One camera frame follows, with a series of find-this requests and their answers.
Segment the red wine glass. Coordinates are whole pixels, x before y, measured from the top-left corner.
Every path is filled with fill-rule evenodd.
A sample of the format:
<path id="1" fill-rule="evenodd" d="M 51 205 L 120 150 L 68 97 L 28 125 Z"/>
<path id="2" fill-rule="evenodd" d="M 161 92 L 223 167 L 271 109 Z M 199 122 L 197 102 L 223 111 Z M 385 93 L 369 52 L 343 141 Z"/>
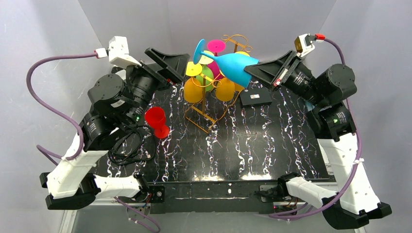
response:
<path id="1" fill-rule="evenodd" d="M 161 107 L 148 109 L 144 118 L 148 125 L 154 130 L 154 135 L 157 138 L 163 139 L 169 135 L 170 129 L 166 125 L 165 111 Z"/>

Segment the blue wine glass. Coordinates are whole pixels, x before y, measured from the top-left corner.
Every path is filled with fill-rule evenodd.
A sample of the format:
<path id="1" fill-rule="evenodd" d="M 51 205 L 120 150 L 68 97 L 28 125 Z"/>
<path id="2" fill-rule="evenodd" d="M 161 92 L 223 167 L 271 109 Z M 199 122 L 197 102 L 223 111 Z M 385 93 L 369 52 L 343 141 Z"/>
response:
<path id="1" fill-rule="evenodd" d="M 214 56 L 213 54 L 207 54 L 205 52 L 205 47 L 206 47 L 206 41 L 204 39 L 201 39 L 193 54 L 194 64 L 199 63 L 202 56 L 210 58 L 217 63 L 223 75 L 227 77 L 229 80 L 234 82 L 235 80 L 234 75 L 236 74 L 236 71 L 235 71 L 236 63 L 234 62 L 236 56 L 234 55 L 234 53 L 224 54 L 222 56 Z M 253 65 L 256 65 L 259 63 L 258 59 L 254 57 L 253 59 L 254 59 Z"/>

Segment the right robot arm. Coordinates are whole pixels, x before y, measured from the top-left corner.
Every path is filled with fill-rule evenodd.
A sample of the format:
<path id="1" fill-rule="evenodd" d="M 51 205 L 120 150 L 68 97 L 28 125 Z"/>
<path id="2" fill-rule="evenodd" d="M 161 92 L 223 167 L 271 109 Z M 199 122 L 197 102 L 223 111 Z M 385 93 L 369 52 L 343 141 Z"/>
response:
<path id="1" fill-rule="evenodd" d="M 312 109 L 305 116 L 337 182 L 338 191 L 320 187 L 295 172 L 277 179 L 276 187 L 258 191 L 266 199 L 295 197 L 315 207 L 334 229 L 363 227 L 392 213 L 374 193 L 362 164 L 361 143 L 344 100 L 356 93 L 355 74 L 334 64 L 315 77 L 294 51 L 277 60 L 245 67 L 264 87 L 290 90 Z"/>

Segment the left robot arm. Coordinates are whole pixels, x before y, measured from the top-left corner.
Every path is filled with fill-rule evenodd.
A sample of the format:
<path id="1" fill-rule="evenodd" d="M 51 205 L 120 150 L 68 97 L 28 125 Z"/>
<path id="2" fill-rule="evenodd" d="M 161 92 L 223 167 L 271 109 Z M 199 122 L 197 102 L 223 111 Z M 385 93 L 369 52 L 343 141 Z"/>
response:
<path id="1" fill-rule="evenodd" d="M 97 199 L 134 199 L 151 191 L 142 175 L 108 178 L 90 172 L 101 157 L 115 154 L 125 139 L 139 133 L 139 118 L 155 91 L 183 80 L 188 54 L 167 55 L 152 48 L 145 53 L 152 64 L 127 65 L 125 78 L 104 75 L 88 91 L 91 108 L 81 123 L 75 123 L 78 133 L 71 145 L 75 153 L 66 154 L 52 172 L 40 175 L 49 192 L 45 199 L 49 210 L 78 210 Z"/>

